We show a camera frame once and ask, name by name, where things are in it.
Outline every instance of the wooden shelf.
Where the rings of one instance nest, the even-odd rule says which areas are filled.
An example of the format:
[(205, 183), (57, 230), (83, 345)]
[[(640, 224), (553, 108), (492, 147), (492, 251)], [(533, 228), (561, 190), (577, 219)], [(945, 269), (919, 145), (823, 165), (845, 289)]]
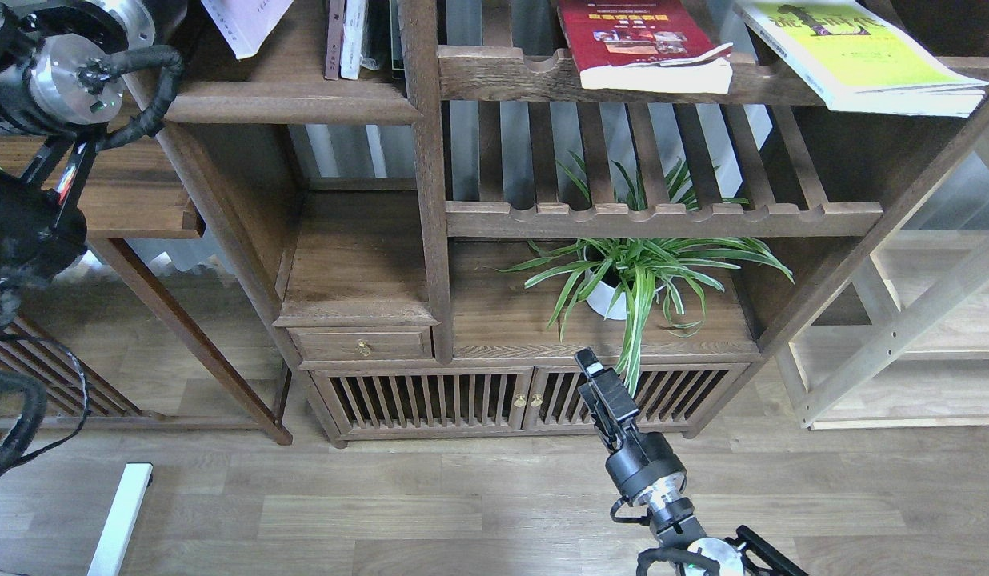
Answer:
[(881, 218), (876, 202), (831, 202), (819, 179), (804, 136), (789, 106), (772, 106), (774, 142), (790, 158), (797, 178), (772, 182), (765, 171), (747, 113), (742, 106), (722, 106), (730, 143), (743, 176), (741, 194), (747, 204), (723, 202), (711, 151), (704, 138), (697, 106), (674, 108), (684, 154), (697, 192), (697, 209), (670, 203), (663, 185), (663, 165), (647, 105), (627, 103), (630, 136), (637, 154), (639, 178), (649, 208), (633, 211), (612, 193), (607, 143), (598, 105), (578, 105), (583, 160), (591, 200), (579, 190), (560, 193), (555, 179), (555, 150), (546, 103), (530, 103), (531, 157), (534, 189), (508, 190), (501, 171), (499, 111), (482, 111), (479, 194), (446, 202), (448, 234), (480, 238), (612, 238), (612, 237), (834, 237), (864, 236)]
[(432, 324), (415, 194), (308, 194), (275, 325)]
[(325, 2), (296, 0), (253, 58), (235, 61), (213, 23), (202, 29), (166, 116), (188, 123), (411, 124), (420, 113), (390, 73), (323, 79)]
[[(783, 378), (806, 380), (810, 389), (824, 382), (858, 347), (854, 340), (802, 336), (791, 344), (795, 372), (784, 369)], [(854, 387), (815, 420), (813, 429), (989, 424), (989, 360), (908, 362), (907, 358)]]
[[(600, 358), (614, 361), (623, 342), (623, 322), (603, 320), (587, 305), (577, 305), (567, 324), (565, 339), (558, 339), (558, 324), (546, 329), (562, 281), (545, 281), (523, 289), (525, 272), (505, 274), (498, 269), (532, 258), (527, 244), (519, 242), (458, 242), (451, 253), (454, 356), (498, 358), (520, 362), (572, 362), (572, 354), (593, 347)], [(747, 328), (728, 276), (720, 276), (724, 293), (707, 290), (709, 317), (695, 336), (680, 338), (666, 331), (660, 309), (644, 331), (643, 361), (653, 363), (751, 362), (760, 358), (758, 346)], [(695, 320), (690, 314), (687, 321)]]
[[(907, 307), (988, 236), (965, 230), (901, 230), (875, 258), (893, 298)], [(911, 344), (905, 358), (989, 358), (989, 288), (953, 307), (951, 316)]]
[[(762, 68), (750, 54), (732, 54), (729, 94), (656, 94), (585, 90), (567, 48), (544, 59), (519, 48), (440, 46), (441, 98), (450, 101), (765, 103), (821, 106), (818, 95), (784, 62)], [(989, 81), (989, 58), (940, 58), (956, 72)]]
[[(43, 138), (0, 136), (0, 165), (21, 174)], [(56, 185), (64, 162), (51, 176)], [(78, 208), (92, 238), (199, 238), (203, 224), (164, 150), (151, 138), (96, 157)]]

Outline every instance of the book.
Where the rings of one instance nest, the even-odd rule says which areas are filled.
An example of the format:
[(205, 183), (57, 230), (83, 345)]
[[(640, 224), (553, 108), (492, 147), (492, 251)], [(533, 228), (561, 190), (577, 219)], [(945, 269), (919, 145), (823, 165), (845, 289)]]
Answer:
[(559, 0), (587, 89), (727, 94), (732, 44), (715, 45), (680, 0)]
[(737, 0), (737, 14), (830, 110), (969, 116), (988, 82), (960, 75), (850, 0)]
[(367, 70), (381, 70), (388, 63), (391, 42), (391, 26), (388, 22), (390, 8), (383, 0), (371, 2), (366, 7), (366, 25), (363, 30), (362, 66)]
[(366, 29), (366, 0), (347, 0), (342, 28), (342, 78), (359, 78), (363, 60), (363, 31)]
[(388, 7), (391, 26), (391, 77), (402, 80), (406, 77), (406, 63), (402, 60), (402, 30), (398, 28), (398, 2), (389, 0)]
[(263, 41), (289, 10), (292, 0), (202, 0), (202, 6), (238, 59), (260, 51)]
[(323, 57), (323, 77), (342, 77), (342, 28), (345, 26), (345, 0), (327, 0), (327, 48)]

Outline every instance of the robotic arm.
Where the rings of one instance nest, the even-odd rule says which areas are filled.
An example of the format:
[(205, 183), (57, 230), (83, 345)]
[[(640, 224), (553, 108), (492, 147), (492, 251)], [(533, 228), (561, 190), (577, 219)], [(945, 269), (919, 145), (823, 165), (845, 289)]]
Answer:
[[(49, 284), (85, 252), (78, 197), (96, 154), (161, 127), (183, 64), (157, 42), (185, 8), (185, 0), (0, 3), (0, 134), (47, 136), (24, 174), (0, 169), (0, 331), (23, 287)], [(148, 68), (162, 69), (154, 101), (108, 134), (124, 98), (121, 76)], [(66, 170), (44, 190), (64, 154)]]
[[(638, 555), (638, 576), (645, 576), (653, 562), (671, 562), (678, 576), (807, 576), (746, 526), (736, 529), (735, 538), (707, 536), (693, 514), (693, 503), (683, 496), (686, 468), (666, 437), (637, 430), (637, 405), (615, 370), (602, 366), (591, 349), (576, 353), (575, 360), (587, 376), (579, 394), (608, 449), (605, 470), (619, 490), (609, 515), (613, 522), (647, 526), (659, 541), (659, 547)], [(646, 513), (619, 517), (623, 504), (645, 506)], [(748, 553), (767, 568), (755, 564)]]

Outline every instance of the red book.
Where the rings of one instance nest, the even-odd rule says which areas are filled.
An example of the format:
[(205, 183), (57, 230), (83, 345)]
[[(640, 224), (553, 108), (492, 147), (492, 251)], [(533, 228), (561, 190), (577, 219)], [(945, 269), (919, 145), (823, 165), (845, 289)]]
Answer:
[(559, 0), (579, 83), (587, 89), (729, 91), (732, 44), (707, 39), (680, 0)]

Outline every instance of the yellow-green book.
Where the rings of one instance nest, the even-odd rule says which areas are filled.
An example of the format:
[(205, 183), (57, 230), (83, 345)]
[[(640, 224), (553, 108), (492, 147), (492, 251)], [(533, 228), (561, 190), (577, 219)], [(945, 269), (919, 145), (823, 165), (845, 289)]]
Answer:
[(988, 82), (851, 0), (736, 0), (735, 10), (831, 110), (966, 117), (984, 98)]

